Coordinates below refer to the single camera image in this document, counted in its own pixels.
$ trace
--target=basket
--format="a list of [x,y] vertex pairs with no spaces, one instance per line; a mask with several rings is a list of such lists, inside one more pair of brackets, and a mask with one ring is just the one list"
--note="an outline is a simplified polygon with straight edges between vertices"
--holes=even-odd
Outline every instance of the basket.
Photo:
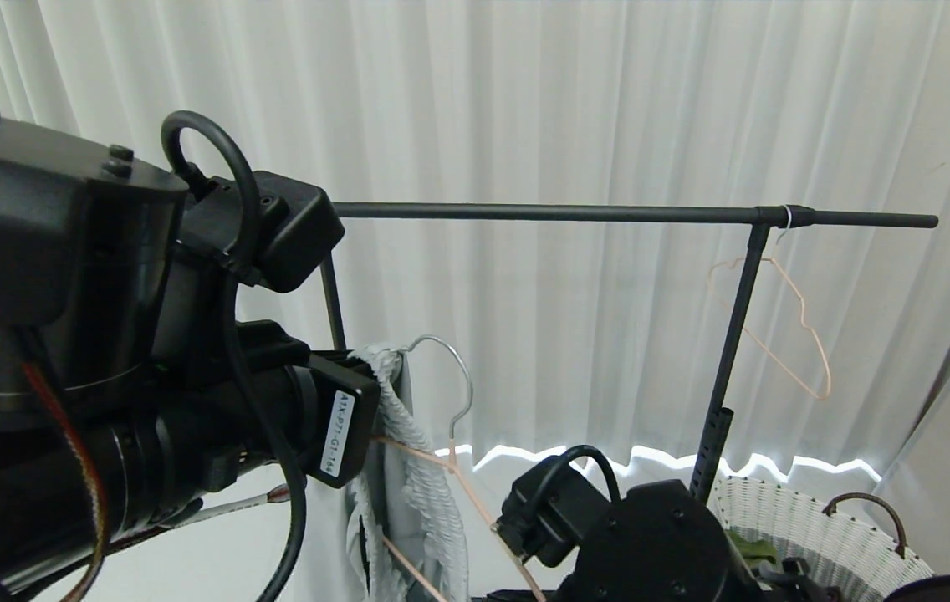
[[[896,538],[836,512],[846,499],[869,500],[887,510]],[[853,492],[821,503],[776,483],[728,477],[713,485],[709,500],[724,529],[749,541],[772,542],[781,559],[806,559],[813,582],[839,587],[847,601],[882,602],[901,586],[932,576],[929,565],[908,548],[899,515],[879,497]]]

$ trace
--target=green cloth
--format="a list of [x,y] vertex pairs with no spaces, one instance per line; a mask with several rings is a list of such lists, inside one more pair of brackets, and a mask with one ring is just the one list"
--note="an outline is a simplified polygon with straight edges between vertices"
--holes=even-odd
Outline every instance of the green cloth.
[[743,556],[747,567],[753,569],[761,564],[762,560],[768,560],[774,567],[778,568],[780,566],[779,553],[776,552],[776,546],[772,545],[772,542],[765,540],[747,541],[746,538],[734,531],[724,532],[728,534],[728,538],[738,549],[739,555]]

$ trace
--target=basket handle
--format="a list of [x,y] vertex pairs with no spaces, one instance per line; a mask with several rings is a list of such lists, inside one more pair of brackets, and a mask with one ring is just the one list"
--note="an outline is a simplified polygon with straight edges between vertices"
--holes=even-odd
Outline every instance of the basket handle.
[[891,515],[891,521],[895,523],[895,533],[898,538],[898,543],[895,546],[895,553],[899,555],[903,560],[907,559],[907,530],[906,527],[902,526],[902,519],[899,518],[899,514],[896,513],[895,509],[891,507],[890,503],[884,502],[883,499],[880,499],[877,496],[872,494],[864,494],[863,492],[853,492],[853,494],[843,494],[831,498],[828,506],[824,507],[823,514],[831,515],[835,514],[835,506],[843,502],[846,499],[865,499],[868,502],[872,502],[880,506],[884,510],[887,510],[887,513]]

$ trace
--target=wire hanger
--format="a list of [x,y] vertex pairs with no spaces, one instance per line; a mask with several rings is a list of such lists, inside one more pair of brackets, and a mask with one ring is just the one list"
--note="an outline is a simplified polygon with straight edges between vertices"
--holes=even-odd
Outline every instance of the wire hanger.
[[[449,351],[449,354],[452,355],[452,358],[456,360],[457,365],[460,366],[460,370],[462,370],[464,373],[464,380],[467,382],[467,399],[464,401],[464,407],[459,412],[457,412],[457,414],[453,416],[451,420],[449,420],[448,460],[442,460],[440,457],[437,457],[437,455],[426,453],[422,450],[411,449],[409,446],[406,446],[405,443],[394,441],[394,439],[390,439],[388,437],[375,437],[373,438],[373,441],[385,443],[385,445],[388,446],[394,446],[405,453],[414,455],[414,457],[419,457],[422,460],[426,460],[427,462],[433,462],[433,464],[441,466],[441,468],[444,468],[446,472],[451,473],[451,475],[456,477],[457,481],[460,483],[460,487],[463,487],[465,494],[467,494],[468,499],[471,499],[472,504],[475,504],[475,510],[478,510],[479,517],[483,518],[483,521],[486,523],[491,533],[493,533],[493,538],[495,538],[495,540],[501,544],[502,550],[506,553],[509,559],[513,561],[513,564],[516,565],[516,569],[520,572],[522,578],[524,578],[524,582],[526,582],[528,587],[531,588],[531,592],[537,602],[545,602],[545,594],[543,594],[543,590],[541,590],[539,587],[539,583],[535,582],[535,578],[531,574],[531,571],[528,571],[528,568],[524,567],[524,562],[518,559],[517,556],[513,554],[512,549],[509,549],[505,542],[500,537],[498,537],[498,531],[495,528],[495,523],[497,521],[491,517],[490,513],[486,509],[485,504],[483,504],[483,500],[480,500],[479,496],[475,493],[475,488],[472,487],[471,481],[468,481],[467,477],[464,476],[464,472],[457,464],[457,422],[462,420],[464,416],[467,416],[467,413],[471,411],[472,404],[474,404],[475,401],[475,384],[474,381],[472,381],[471,372],[468,372],[467,363],[464,362],[464,358],[461,357],[460,352],[457,351],[455,347],[449,345],[449,343],[446,343],[444,339],[440,338],[440,336],[433,334],[424,334],[422,336],[418,336],[418,338],[411,342],[411,345],[407,347],[401,347],[399,351],[403,355],[410,354],[420,343],[424,342],[424,340],[432,340],[432,342],[438,343],[438,345],[445,347],[446,350]],[[413,578],[418,580],[418,582],[426,588],[426,591],[429,591],[430,594],[433,595],[434,599],[437,599],[438,602],[448,602],[448,599],[445,598],[445,595],[442,594],[441,591],[438,591],[437,588],[434,587],[432,583],[430,583],[430,580],[426,579],[425,576],[419,572],[418,568],[415,567],[415,565],[405,557],[405,554],[402,553],[397,548],[397,546],[395,546],[390,541],[389,538],[383,536],[382,541],[388,551],[390,551],[390,553],[394,555],[395,558],[397,558],[399,563],[411,573]]]
[[[759,339],[757,335],[754,334],[754,332],[750,332],[750,329],[746,327],[746,324],[743,325],[743,332],[747,333],[747,335],[750,336],[750,339],[753,339],[753,342],[757,343],[758,347],[761,347],[761,350],[765,351],[765,354],[768,355],[769,358],[773,360],[773,362],[776,362],[777,365],[781,367],[781,369],[784,369],[784,372],[788,373],[788,376],[793,378],[793,380],[797,382],[801,388],[806,390],[806,392],[811,397],[813,397],[813,399],[827,400],[828,396],[831,395],[831,367],[828,365],[828,355],[824,351],[824,346],[820,343],[820,337],[818,333],[813,330],[810,324],[807,324],[806,298],[803,297],[803,294],[799,290],[799,286],[795,285],[794,281],[792,281],[791,277],[788,275],[788,271],[784,270],[784,267],[782,267],[780,262],[778,262],[776,259],[776,251],[780,247],[780,241],[784,240],[786,233],[791,232],[791,207],[784,205],[784,209],[788,210],[788,226],[786,226],[784,231],[780,233],[779,237],[776,237],[776,242],[773,244],[772,254],[769,254],[768,257],[762,257],[761,260],[762,262],[769,262],[773,264],[773,267],[776,268],[777,273],[779,273],[780,277],[783,278],[786,283],[788,283],[788,286],[791,287],[792,293],[795,294],[795,297],[797,300],[799,300],[799,322],[801,325],[803,325],[804,329],[809,331],[813,338],[813,343],[816,343],[816,350],[818,350],[820,354],[820,363],[822,363],[824,366],[824,392],[818,393],[811,389],[809,385],[806,385],[806,382],[803,382],[803,380],[799,378],[799,375],[795,374],[795,372],[784,363],[784,360],[778,358],[777,355],[774,354],[774,352],[770,350],[769,347],[765,345],[765,343]],[[730,309],[731,306],[728,305],[728,301],[724,297],[720,297],[719,294],[716,293],[716,289],[713,288],[713,272],[724,266],[727,266],[727,270],[734,270],[739,265],[739,262],[742,262],[742,260],[743,257],[736,257],[735,259],[730,260],[730,262],[715,263],[711,268],[709,268],[709,274],[705,277],[705,284],[708,286],[709,293],[711,293],[712,296],[726,309]]]

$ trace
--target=white curtain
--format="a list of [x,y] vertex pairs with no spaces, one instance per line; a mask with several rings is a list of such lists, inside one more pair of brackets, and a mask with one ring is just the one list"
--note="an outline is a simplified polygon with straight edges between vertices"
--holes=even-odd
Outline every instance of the white curtain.
[[[0,3],[0,110],[164,164],[171,110],[337,202],[540,202],[935,213],[813,227],[780,255],[830,354],[809,400],[744,339],[732,466],[886,466],[950,346],[950,3]],[[224,166],[199,140],[193,159]],[[740,226],[349,221],[350,345],[432,332],[478,387],[460,441],[692,453],[728,312],[706,291]],[[734,293],[735,274],[717,279]],[[322,289],[244,294],[329,346]],[[748,324],[813,388],[820,362],[764,270]],[[421,351],[444,446],[462,385]]]

